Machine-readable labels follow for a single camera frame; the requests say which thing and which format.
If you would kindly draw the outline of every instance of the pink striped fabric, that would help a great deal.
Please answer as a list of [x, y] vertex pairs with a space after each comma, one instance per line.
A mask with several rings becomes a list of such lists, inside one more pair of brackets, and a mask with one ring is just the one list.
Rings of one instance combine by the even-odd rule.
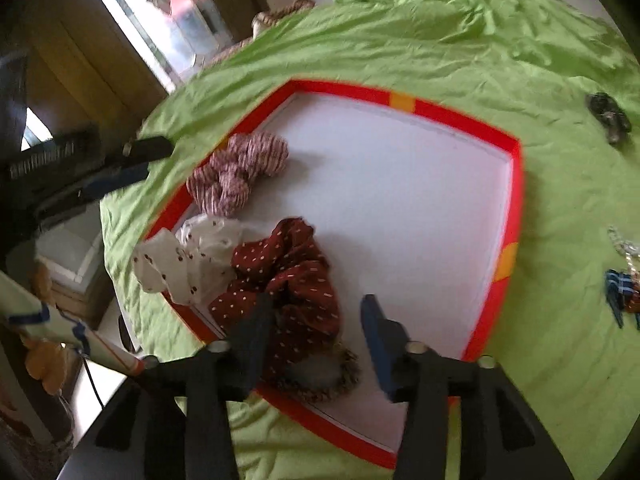
[[224, 150], [187, 179], [187, 190], [203, 213], [229, 217], [244, 206], [260, 175], [274, 176], [285, 166], [289, 148], [281, 137], [257, 132], [237, 134]]

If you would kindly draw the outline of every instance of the black cable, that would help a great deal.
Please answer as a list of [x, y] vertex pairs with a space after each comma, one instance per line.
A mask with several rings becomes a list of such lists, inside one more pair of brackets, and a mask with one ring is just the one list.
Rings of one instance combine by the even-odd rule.
[[98, 388], [95, 387], [94, 378], [91, 377], [91, 372], [89, 371], [89, 365], [87, 364], [86, 359], [84, 357], [82, 358], [82, 364], [84, 365], [84, 370], [86, 371], [86, 374], [89, 377], [89, 382], [91, 383], [91, 387], [94, 389], [95, 398], [98, 399], [98, 402], [100, 402], [101, 408], [104, 409], [104, 404], [102, 403], [102, 400], [100, 400], [100, 395], [98, 395]]

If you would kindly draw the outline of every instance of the brown patterned fabric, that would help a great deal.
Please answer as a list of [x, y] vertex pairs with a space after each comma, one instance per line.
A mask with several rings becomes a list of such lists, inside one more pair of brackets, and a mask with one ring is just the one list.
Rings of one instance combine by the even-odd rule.
[[266, 132], [234, 135], [187, 179], [187, 191], [200, 211], [228, 217], [241, 209], [260, 175], [280, 173], [289, 156], [287, 141]]
[[[284, 7], [283, 9], [278, 9], [273, 12], [259, 12], [255, 15], [254, 23], [258, 22], [264, 27], [273, 27], [273, 25], [278, 23], [282, 18], [286, 18], [290, 14], [300, 12], [300, 10], [311, 9], [315, 6], [316, 3], [313, 0], [296, 0], [290, 6]], [[246, 38], [245, 40], [242, 40], [239, 43], [226, 48], [225, 50], [211, 58], [206, 66], [214, 66], [223, 62], [225, 59], [229, 59], [234, 54], [240, 52], [253, 40], [254, 38]]]
[[302, 218], [285, 218], [271, 236], [246, 242], [234, 251], [238, 278], [210, 305], [223, 330], [255, 307], [260, 292], [273, 296], [276, 310], [262, 378], [281, 377], [286, 368], [327, 351], [340, 331], [340, 311], [328, 279], [329, 263], [314, 229]]
[[334, 345], [332, 355], [334, 355], [340, 367], [340, 377], [332, 386], [309, 388], [284, 375], [274, 381], [276, 388], [297, 400], [311, 404], [329, 402], [349, 393], [360, 382], [362, 370], [358, 364], [358, 356], [341, 342], [337, 342]]

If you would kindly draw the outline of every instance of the tray rim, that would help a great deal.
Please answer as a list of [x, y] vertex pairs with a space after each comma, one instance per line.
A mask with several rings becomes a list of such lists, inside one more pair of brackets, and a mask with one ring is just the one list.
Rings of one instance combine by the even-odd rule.
[[[306, 92], [327, 94], [332, 96], [351, 98], [372, 104], [394, 108], [395, 110], [413, 114], [431, 121], [455, 128], [463, 134], [482, 140], [505, 152], [511, 163], [511, 192], [509, 205], [506, 208], [506, 222], [502, 233], [500, 254], [496, 261], [494, 278], [490, 285], [482, 311], [471, 333], [469, 342], [463, 352], [462, 359], [475, 361], [482, 355], [482, 349], [489, 339], [490, 332], [500, 314], [500, 308], [507, 291], [511, 273], [515, 264], [520, 236], [520, 219], [524, 194], [524, 171], [522, 167], [522, 150], [520, 142], [490, 124], [483, 123], [476, 118], [465, 115], [452, 108], [447, 108], [434, 102], [420, 99], [404, 92], [362, 86], [356, 83], [292, 78], [276, 88], [256, 107], [249, 111], [226, 134], [214, 149], [203, 158], [198, 166], [206, 163], [211, 153], [222, 149], [230, 136], [236, 134], [250, 134], [267, 119], [277, 108], [293, 94]], [[156, 217], [144, 239], [153, 237], [160, 229], [173, 229], [193, 200], [187, 192], [186, 184], [182, 184], [165, 203], [164, 209]], [[173, 304], [168, 295], [165, 299], [176, 314], [204, 344], [217, 339], [209, 326], [188, 306]], [[354, 454], [379, 466], [393, 469], [396, 466], [396, 454], [382, 449], [376, 444], [363, 440], [347, 429], [336, 426], [315, 410], [306, 405], [283, 396], [280, 392], [267, 384], [261, 383], [257, 393], [268, 403], [278, 408], [288, 417], [301, 424], [304, 428], [317, 436], [334, 444], [334, 446]]]

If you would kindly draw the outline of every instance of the blue tape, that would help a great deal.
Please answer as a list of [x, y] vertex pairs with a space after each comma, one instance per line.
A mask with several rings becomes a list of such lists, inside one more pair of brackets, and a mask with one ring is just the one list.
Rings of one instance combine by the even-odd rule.
[[44, 301], [41, 301], [42, 310], [36, 312], [35, 314], [20, 314], [19, 316], [9, 316], [7, 318], [7, 323], [13, 326], [23, 326], [23, 325], [39, 325], [41, 323], [46, 323], [49, 319], [51, 319], [51, 314], [49, 313], [49, 305], [47, 305]]
[[77, 319], [67, 316], [62, 310], [58, 310], [58, 312], [60, 313], [60, 316], [62, 316], [63, 318], [65, 318], [66, 320], [74, 324], [74, 327], [71, 329], [71, 332], [74, 335], [74, 337], [78, 339], [78, 341], [82, 345], [82, 354], [86, 356], [91, 355], [91, 346], [89, 345], [89, 340], [86, 338], [86, 335], [84, 334], [84, 324], [78, 321]]

